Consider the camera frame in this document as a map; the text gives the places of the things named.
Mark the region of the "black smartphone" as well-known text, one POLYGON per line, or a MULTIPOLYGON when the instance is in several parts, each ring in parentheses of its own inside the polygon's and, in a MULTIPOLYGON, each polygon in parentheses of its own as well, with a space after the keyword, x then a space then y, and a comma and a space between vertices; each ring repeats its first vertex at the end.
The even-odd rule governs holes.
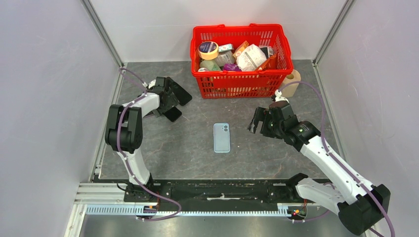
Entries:
POLYGON ((171 122, 175 122, 182 116, 182 112, 177 107, 172 107, 169 110, 163 112, 163 115, 171 122))

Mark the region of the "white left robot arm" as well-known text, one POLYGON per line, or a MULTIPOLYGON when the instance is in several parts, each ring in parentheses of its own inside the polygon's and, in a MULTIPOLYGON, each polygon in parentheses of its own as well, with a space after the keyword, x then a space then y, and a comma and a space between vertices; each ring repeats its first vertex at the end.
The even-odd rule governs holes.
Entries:
POLYGON ((147 115, 178 120, 192 96, 170 77, 156 77, 145 92, 125 104, 110 106, 105 129, 105 142, 121 157, 129 174, 129 182, 138 185, 136 195, 142 201, 154 198, 155 188, 150 171, 142 157, 143 118, 147 115))

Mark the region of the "light blue phone case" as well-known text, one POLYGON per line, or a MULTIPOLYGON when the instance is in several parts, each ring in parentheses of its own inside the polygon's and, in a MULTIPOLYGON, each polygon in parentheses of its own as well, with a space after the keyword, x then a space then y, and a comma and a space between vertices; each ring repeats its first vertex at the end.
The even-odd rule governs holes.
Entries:
POLYGON ((213 125, 213 149, 215 153, 229 153, 230 126, 227 123, 215 123, 213 125))

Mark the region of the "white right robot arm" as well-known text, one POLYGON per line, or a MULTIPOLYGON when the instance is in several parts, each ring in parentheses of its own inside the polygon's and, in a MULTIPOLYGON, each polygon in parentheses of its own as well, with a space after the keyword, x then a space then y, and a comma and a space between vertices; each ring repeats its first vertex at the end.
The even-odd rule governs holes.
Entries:
POLYGON ((269 108, 258 107, 248 126, 257 127, 264 137, 277 138, 309 158, 332 182, 320 184, 299 173, 287 182, 286 198, 292 202, 311 200, 338 216, 354 235, 361 235, 385 219, 391 236, 394 228, 387 214, 391 192, 383 184, 374 185, 344 161, 309 121, 299 121, 287 101, 277 101, 269 108))

